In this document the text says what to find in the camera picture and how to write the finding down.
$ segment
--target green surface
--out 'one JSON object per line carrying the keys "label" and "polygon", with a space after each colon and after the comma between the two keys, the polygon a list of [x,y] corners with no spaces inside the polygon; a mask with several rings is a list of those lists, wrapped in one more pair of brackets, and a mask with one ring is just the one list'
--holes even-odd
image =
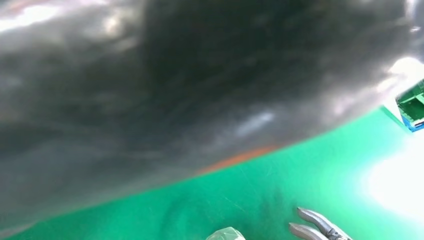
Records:
{"label": "green surface", "polygon": [[[288,149],[41,222],[10,239],[204,240],[231,226],[247,240],[293,240],[287,224],[302,222],[295,215],[296,206],[321,212],[357,240],[422,239],[419,216],[407,211],[415,202],[396,211],[394,201],[382,204],[374,197],[381,197],[383,190],[370,192],[378,188],[375,179],[369,182],[374,165],[404,152],[409,138],[404,128],[378,110]],[[396,180],[401,178],[398,173],[389,175],[393,180],[377,176],[377,182],[387,181],[383,200],[408,193],[400,189],[404,184]]]}

